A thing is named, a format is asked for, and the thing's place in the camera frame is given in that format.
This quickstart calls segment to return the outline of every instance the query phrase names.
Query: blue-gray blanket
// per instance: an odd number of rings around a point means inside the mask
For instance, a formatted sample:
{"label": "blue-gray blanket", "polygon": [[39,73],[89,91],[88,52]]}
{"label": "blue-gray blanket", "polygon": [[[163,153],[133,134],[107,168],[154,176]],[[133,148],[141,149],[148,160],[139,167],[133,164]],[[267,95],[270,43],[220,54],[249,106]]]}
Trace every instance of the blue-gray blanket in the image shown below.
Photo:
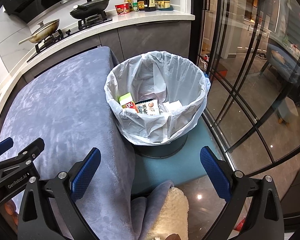
{"label": "blue-gray blanket", "polygon": [[[34,164],[41,179],[51,179],[97,147],[101,164],[77,207],[101,240],[144,239],[173,184],[167,181],[148,198],[130,202],[135,154],[116,128],[103,89],[117,63],[112,51],[101,47],[58,64],[26,85],[4,122],[0,141],[12,137],[14,146],[0,161],[41,137],[45,150]],[[13,198],[18,210],[22,195]],[[56,210],[55,202],[51,204]],[[55,215],[61,231],[71,238],[60,214]]]}

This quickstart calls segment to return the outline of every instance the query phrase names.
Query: frying pan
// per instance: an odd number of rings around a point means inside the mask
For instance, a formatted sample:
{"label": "frying pan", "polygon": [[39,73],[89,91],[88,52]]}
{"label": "frying pan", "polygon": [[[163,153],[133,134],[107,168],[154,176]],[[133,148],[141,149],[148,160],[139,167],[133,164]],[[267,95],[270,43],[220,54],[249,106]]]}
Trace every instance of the frying pan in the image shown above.
{"label": "frying pan", "polygon": [[40,28],[37,29],[30,37],[19,41],[19,45],[26,41],[30,41],[31,43],[39,43],[43,39],[47,38],[51,34],[55,33],[59,27],[60,19],[48,22],[43,24],[43,21],[39,22]]}
{"label": "frying pan", "polygon": [[70,15],[75,19],[85,19],[104,11],[109,4],[109,0],[87,0],[83,5],[75,5]]}

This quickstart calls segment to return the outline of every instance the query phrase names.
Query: screw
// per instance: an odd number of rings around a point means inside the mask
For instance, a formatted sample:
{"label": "screw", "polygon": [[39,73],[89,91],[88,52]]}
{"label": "screw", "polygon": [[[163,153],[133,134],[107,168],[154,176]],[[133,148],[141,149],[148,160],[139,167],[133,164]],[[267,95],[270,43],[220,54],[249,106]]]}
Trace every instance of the screw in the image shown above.
{"label": "screw", "polygon": [[243,173],[241,171],[235,171],[234,175],[238,178],[242,178],[243,177]]}
{"label": "screw", "polygon": [[58,174],[58,178],[59,179],[64,179],[65,177],[67,176],[67,173],[66,172],[60,172],[59,174]]}
{"label": "screw", "polygon": [[269,182],[271,182],[271,181],[272,181],[272,177],[271,177],[271,176],[269,176],[269,175],[266,175],[266,181],[269,181]]}
{"label": "screw", "polygon": [[29,179],[29,182],[30,182],[30,183],[34,183],[35,180],[36,180],[36,177],[31,177],[31,178]]}

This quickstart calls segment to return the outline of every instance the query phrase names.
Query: teal mat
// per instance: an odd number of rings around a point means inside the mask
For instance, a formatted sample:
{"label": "teal mat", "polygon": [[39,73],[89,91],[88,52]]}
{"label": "teal mat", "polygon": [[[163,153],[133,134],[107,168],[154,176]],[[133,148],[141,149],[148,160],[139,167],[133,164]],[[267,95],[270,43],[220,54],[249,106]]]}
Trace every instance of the teal mat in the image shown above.
{"label": "teal mat", "polygon": [[132,194],[152,190],[160,183],[171,179],[177,186],[207,175],[200,163],[200,150],[209,146],[220,159],[216,145],[210,138],[207,125],[202,117],[189,134],[184,147],[166,159],[151,159],[136,155],[136,169]]}

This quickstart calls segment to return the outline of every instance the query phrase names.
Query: kitchen counter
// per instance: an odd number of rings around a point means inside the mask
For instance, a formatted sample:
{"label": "kitchen counter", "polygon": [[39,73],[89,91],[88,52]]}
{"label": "kitchen counter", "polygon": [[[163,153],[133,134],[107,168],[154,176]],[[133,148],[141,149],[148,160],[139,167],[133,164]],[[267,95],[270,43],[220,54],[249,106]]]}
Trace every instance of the kitchen counter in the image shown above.
{"label": "kitchen counter", "polygon": [[82,39],[88,38],[98,33],[103,33],[112,29],[135,25],[141,23],[158,22],[158,21],[185,21],[194,20],[194,15],[188,13],[182,13],[179,11],[155,11],[155,12],[130,12],[124,15],[112,15],[112,21],[96,25],[94,27],[88,28],[86,30],[80,31],[67,37],[58,43],[47,48],[45,51],[41,52],[39,55],[26,62],[35,52],[33,48],[28,52],[12,69],[11,77],[7,83],[3,86],[0,91],[0,113],[3,110],[5,102],[7,101],[9,95],[13,92],[13,88],[28,70],[37,65],[39,62],[49,57],[50,55],[56,53],[57,51],[66,48],[67,46],[80,41]]}

